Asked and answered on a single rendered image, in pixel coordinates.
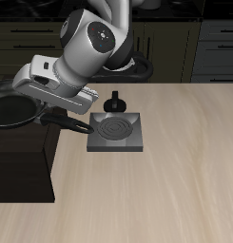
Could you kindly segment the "dark kitchen cupboards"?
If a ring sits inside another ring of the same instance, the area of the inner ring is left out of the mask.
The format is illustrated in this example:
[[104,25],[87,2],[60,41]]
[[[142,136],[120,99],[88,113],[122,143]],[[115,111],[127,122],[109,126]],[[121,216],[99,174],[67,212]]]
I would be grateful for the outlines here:
[[[35,54],[59,57],[62,22],[0,22],[0,80],[14,77]],[[134,49],[154,67],[151,83],[190,81],[201,24],[134,22]]]

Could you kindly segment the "grey kitchen drawer unit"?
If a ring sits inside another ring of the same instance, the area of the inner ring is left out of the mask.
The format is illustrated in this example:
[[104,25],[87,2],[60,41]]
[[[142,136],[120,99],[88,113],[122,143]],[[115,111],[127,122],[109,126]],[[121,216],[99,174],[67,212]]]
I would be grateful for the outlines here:
[[233,20],[202,21],[191,82],[233,84]]

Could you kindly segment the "black frying pan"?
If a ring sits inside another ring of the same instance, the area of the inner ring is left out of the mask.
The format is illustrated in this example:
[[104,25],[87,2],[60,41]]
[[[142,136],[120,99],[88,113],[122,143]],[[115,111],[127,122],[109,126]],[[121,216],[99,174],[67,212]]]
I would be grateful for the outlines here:
[[84,134],[94,132],[90,125],[82,121],[46,112],[48,108],[46,103],[15,91],[12,80],[0,81],[0,129],[13,129],[36,122],[43,126],[54,123]]

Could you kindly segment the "round black knob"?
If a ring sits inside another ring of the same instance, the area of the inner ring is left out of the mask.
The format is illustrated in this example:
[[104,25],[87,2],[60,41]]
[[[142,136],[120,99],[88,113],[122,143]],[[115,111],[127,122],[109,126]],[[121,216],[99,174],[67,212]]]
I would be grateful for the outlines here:
[[125,112],[126,102],[118,97],[118,92],[113,91],[112,96],[109,100],[104,102],[104,110],[106,112]]

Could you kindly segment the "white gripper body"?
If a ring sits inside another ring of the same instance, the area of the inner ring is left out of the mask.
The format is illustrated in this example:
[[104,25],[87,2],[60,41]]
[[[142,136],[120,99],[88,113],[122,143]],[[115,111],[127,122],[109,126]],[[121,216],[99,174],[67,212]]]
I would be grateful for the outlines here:
[[88,87],[72,89],[58,82],[51,67],[45,69],[46,76],[32,75],[32,64],[24,65],[15,75],[12,87],[25,95],[58,106],[76,114],[86,114],[99,98],[98,93]]

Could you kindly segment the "black kitchen countertop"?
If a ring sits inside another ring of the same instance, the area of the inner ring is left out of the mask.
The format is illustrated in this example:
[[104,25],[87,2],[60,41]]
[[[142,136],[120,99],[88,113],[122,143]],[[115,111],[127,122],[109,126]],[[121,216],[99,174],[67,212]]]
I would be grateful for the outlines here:
[[[76,9],[99,12],[87,0],[0,0],[0,22],[63,22]],[[158,9],[132,9],[133,22],[198,22],[192,0],[162,0]]]

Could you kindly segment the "dark grey stove plate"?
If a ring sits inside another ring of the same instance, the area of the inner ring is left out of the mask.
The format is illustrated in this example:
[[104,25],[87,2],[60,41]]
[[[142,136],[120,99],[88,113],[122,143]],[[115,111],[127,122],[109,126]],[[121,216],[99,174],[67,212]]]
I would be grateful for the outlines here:
[[142,152],[144,149],[139,113],[91,113],[94,129],[87,136],[88,152]]

